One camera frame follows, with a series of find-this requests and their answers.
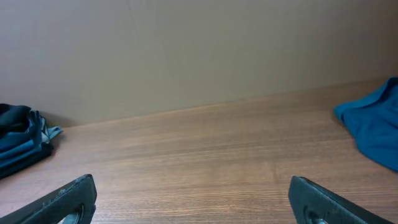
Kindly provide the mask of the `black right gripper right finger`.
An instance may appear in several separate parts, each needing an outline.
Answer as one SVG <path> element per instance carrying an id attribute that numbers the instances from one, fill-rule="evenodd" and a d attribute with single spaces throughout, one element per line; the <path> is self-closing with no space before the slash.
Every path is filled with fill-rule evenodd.
<path id="1" fill-rule="evenodd" d="M 298 224 L 393 224 L 305 177 L 292 177 L 288 196 Z"/>

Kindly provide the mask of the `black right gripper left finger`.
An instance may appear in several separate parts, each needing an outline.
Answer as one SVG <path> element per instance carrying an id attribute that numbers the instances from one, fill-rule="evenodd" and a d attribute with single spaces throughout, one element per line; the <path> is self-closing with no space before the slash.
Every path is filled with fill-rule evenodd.
<path id="1" fill-rule="evenodd" d="M 91 223 L 97 191 L 85 174 L 36 201 L 1 218 L 1 224 Z"/>

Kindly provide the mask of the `teal blue polo shirt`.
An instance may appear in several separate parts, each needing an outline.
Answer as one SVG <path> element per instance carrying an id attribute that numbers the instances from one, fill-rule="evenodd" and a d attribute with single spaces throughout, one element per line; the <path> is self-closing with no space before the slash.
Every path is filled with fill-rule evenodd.
<path id="1" fill-rule="evenodd" d="M 397 171 L 397 77 L 364 98 L 338 105 L 334 114 L 364 156 Z"/>

